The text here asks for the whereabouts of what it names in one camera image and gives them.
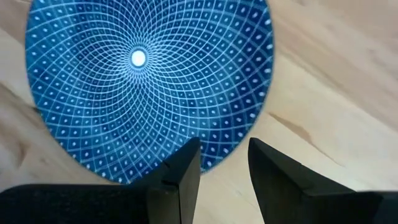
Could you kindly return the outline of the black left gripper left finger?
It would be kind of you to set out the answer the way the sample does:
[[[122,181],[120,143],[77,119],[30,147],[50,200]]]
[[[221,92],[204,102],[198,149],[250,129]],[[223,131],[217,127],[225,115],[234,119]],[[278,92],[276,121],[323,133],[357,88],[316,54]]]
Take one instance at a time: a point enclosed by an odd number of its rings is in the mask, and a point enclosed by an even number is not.
[[[0,193],[0,224],[192,224],[200,140],[128,185],[25,184]]]

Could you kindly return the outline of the blue patterned plate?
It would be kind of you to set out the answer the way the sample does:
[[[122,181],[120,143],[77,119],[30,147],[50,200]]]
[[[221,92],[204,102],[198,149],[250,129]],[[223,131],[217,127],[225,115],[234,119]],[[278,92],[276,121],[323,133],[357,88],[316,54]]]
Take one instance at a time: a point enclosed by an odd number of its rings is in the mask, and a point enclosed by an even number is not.
[[[130,184],[191,138],[201,171],[226,159],[267,98],[267,0],[32,0],[25,64],[59,145]]]

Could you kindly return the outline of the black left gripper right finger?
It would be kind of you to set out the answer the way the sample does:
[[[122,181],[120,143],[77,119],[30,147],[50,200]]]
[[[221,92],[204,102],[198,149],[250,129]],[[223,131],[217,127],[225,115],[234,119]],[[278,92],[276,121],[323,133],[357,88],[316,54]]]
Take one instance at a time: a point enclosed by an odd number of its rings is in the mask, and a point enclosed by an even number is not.
[[[398,191],[355,191],[258,138],[248,164],[265,224],[398,224]]]

